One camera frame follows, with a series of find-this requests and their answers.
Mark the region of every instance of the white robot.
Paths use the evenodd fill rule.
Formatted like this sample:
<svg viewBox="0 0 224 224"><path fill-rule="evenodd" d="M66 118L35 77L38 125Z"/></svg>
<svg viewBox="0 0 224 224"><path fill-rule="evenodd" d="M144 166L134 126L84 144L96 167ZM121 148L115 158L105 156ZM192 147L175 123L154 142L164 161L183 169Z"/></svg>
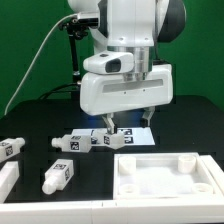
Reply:
<svg viewBox="0 0 224 224"><path fill-rule="evenodd" d="M113 113L144 108L149 126L155 106L173 97L171 65L157 60L157 42L170 42L185 26L182 0L68 0L76 21L89 27L94 56L84 61L81 108L102 115L108 134L116 134Z"/></svg>

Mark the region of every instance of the white tray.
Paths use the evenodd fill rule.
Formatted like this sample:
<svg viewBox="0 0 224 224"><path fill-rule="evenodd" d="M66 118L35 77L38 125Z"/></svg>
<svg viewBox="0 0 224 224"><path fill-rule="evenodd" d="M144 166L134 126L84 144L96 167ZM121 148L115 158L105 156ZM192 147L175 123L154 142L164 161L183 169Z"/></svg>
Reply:
<svg viewBox="0 0 224 224"><path fill-rule="evenodd" d="M193 171L187 170L189 158L193 158ZM115 155L114 199L198 196L223 194L197 153Z"/></svg>

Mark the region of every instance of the black cable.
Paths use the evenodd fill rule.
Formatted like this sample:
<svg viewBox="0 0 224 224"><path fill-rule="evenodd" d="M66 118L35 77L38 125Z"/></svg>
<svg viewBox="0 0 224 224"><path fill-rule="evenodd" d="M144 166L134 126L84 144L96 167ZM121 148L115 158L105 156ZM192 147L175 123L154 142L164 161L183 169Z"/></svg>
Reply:
<svg viewBox="0 0 224 224"><path fill-rule="evenodd" d="M76 83L64 84L64 85L60 85L60 86L58 86L58 87L53 88L53 89L50 90L49 92L46 92L46 93L42 94L42 95L38 98L38 100L45 100L45 99L47 99L47 98L48 98L51 94L53 94L53 93L76 92L77 90L58 91L58 90L61 90L61 89L67 88L67 87L71 87L71 86L78 87L77 90L79 90L79 86L78 86Z"/></svg>

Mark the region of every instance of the green background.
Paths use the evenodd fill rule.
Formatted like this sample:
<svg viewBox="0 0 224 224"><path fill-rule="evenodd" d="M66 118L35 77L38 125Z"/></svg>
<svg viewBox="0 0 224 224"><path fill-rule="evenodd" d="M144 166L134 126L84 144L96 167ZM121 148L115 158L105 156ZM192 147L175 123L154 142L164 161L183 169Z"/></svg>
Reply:
<svg viewBox="0 0 224 224"><path fill-rule="evenodd" d="M176 95L206 96L224 110L224 0L184 2L186 28L174 42L160 44L159 54L173 64ZM0 117L48 31L71 13L67 0L1 0ZM80 64L92 54L91 43L91 37L78 43ZM47 42L12 107L71 81L67 33L57 30Z"/></svg>

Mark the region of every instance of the black table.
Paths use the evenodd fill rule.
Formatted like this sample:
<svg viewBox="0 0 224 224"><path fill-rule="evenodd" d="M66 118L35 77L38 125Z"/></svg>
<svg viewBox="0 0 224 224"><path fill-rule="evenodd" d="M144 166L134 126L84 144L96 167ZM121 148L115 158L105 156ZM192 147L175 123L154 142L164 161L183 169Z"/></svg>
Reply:
<svg viewBox="0 0 224 224"><path fill-rule="evenodd" d="M142 114L142 110L119 112L114 121L119 127L139 127ZM78 101L32 100L17 105L0 120L0 140L26 140L22 152L10 159L19 161L20 178L6 203L112 199L115 153L198 152L212 155L224 168L224 112L206 98L177 96L169 105L156 107L151 120L154 146L125 146L116 151L93 147L88 154L51 146L52 138L73 129L102 127L101 117L86 115ZM45 195L44 173L59 158L73 159L75 175L62 192Z"/></svg>

